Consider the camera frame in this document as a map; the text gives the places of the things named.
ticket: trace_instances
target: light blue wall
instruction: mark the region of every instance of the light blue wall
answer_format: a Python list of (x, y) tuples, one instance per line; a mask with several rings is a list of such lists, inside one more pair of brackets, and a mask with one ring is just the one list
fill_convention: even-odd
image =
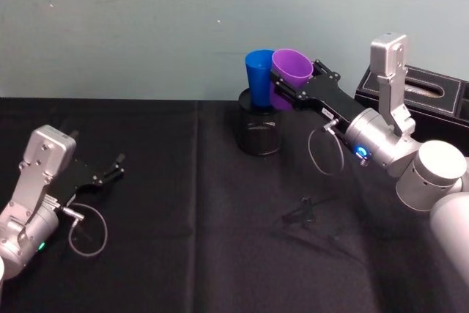
[(0, 92), (235, 99), (246, 52), (292, 47), (352, 94), (387, 31), (412, 65), (466, 78), (468, 30), (469, 0), (0, 0)]

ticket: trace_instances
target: cable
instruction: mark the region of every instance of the cable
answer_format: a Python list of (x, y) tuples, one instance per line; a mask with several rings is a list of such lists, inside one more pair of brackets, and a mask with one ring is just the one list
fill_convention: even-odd
[(104, 248), (106, 247), (106, 245), (108, 243), (108, 225), (106, 223), (106, 220), (104, 219), (104, 217), (101, 215), (100, 212), (98, 212), (96, 209), (94, 209), (93, 207), (91, 207), (89, 205), (84, 205), (83, 203), (72, 203), (70, 206), (73, 206), (73, 205), (89, 209), (98, 216), (98, 218), (103, 222), (104, 240), (103, 240), (102, 246), (97, 251), (94, 251), (94, 252), (91, 252), (91, 253), (85, 253), (85, 252), (80, 251), (79, 249), (77, 249), (75, 247), (75, 245), (73, 244), (73, 241), (72, 241), (73, 230), (75, 229), (75, 227), (78, 223), (77, 221), (75, 221), (72, 225), (72, 228), (70, 229), (70, 232), (68, 233), (68, 244), (70, 245), (71, 249), (76, 254), (79, 254), (82, 257), (90, 258), (90, 257), (97, 256), (99, 253), (101, 253), (104, 250)]
[(335, 133), (332, 133), (332, 137), (334, 137), (334, 139), (336, 140), (336, 143), (337, 143), (337, 146), (339, 147), (339, 152), (340, 152), (340, 170), (337, 172), (337, 173), (334, 173), (334, 172), (325, 172), (324, 170), (321, 169), (321, 167), (318, 165), (318, 163), (316, 162), (316, 159), (314, 159), (313, 157), (313, 153), (311, 152), (311, 137), (313, 136), (313, 134), (316, 132), (317, 130), (314, 129), (313, 131), (311, 131), (311, 133), (309, 134), (309, 137), (308, 137), (308, 152), (309, 152), (309, 156), (311, 157), (311, 161), (313, 162), (314, 166), (316, 166), (316, 169), (318, 172), (320, 172), (321, 174), (323, 175), (326, 175), (326, 176), (334, 176), (336, 174), (339, 174), (342, 172), (342, 170), (344, 170), (344, 165), (345, 165), (345, 161), (344, 161), (344, 151), (342, 150), (342, 145), (340, 144), (340, 141), (339, 139), (337, 138), (337, 136), (335, 135)]

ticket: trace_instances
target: table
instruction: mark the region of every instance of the table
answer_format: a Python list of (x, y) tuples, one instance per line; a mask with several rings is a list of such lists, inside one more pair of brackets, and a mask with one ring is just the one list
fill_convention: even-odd
[[(4, 204), (30, 133), (79, 130), (75, 155), (105, 168), (119, 152), (126, 175), (84, 195), (106, 217), (109, 242), (77, 257), (59, 229), (4, 285), (2, 312), (469, 312), (468, 289), (400, 203), (394, 182), (347, 153), (324, 177), (311, 165), (311, 112), (283, 114), (282, 148), (256, 158), (233, 138), (236, 102), (0, 100)], [(337, 151), (318, 135), (325, 168)], [(303, 197), (313, 224), (281, 216)]]

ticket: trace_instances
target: purple cup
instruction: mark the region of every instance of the purple cup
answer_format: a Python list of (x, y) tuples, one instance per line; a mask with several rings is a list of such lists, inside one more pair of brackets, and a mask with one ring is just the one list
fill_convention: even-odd
[[(272, 55), (272, 69), (294, 88), (303, 86), (313, 74), (311, 60), (293, 49), (278, 49)], [(270, 84), (270, 104), (278, 110), (290, 110), (292, 105), (274, 93), (274, 84)]]

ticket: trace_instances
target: black box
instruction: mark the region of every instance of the black box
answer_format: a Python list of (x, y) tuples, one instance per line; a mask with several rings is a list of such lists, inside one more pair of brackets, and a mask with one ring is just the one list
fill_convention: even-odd
[[(412, 135), (420, 142), (447, 141), (469, 155), (469, 83), (457, 78), (407, 66), (404, 102), (416, 121)], [(379, 84), (368, 70), (355, 100), (378, 111)]]

